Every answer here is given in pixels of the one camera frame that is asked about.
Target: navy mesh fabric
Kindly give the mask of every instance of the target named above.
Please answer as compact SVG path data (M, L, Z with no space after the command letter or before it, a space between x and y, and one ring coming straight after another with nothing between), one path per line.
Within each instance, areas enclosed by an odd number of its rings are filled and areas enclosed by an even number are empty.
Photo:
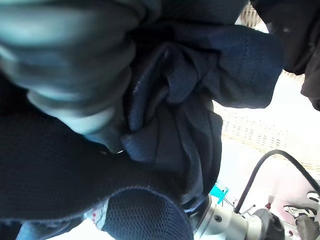
M109 200L102 230L121 240L193 239L188 225L182 211L166 198L144 190L127 190Z

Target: gray sleeve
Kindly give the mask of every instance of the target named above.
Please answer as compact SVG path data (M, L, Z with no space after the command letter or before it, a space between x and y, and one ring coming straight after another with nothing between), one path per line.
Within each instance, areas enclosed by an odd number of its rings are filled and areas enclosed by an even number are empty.
M128 32L160 12L145 2L3 1L0 69L38 109L118 152L135 56Z

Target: crumpled cloth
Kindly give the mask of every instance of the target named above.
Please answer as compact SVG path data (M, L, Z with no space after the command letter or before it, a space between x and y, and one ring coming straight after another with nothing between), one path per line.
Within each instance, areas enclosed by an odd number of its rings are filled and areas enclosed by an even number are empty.
M127 93L130 158L172 173L193 211L215 184L225 107L265 108L283 67L278 39L243 26L161 22L135 35L137 57Z
M305 74L301 94L320 111L320 1L251 1L271 34L282 42L284 69Z

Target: white sneaker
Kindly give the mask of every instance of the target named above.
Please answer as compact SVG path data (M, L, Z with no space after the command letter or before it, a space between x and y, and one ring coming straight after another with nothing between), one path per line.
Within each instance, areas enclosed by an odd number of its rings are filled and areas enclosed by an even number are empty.
M286 205L283 207L283 210L289 213L294 219L299 216L307 216L314 219L317 215L317 211L310 207L298 208L292 205Z
M315 201L316 203L320 204L320 196L315 191L310 191L306 194L308 199Z

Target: white surface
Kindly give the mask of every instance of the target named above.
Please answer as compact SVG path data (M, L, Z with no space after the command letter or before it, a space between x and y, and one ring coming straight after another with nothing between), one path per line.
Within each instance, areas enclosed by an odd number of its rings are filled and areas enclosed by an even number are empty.
M85 220L70 232L52 237L50 240L114 240L114 238L107 232L99 231L90 220Z

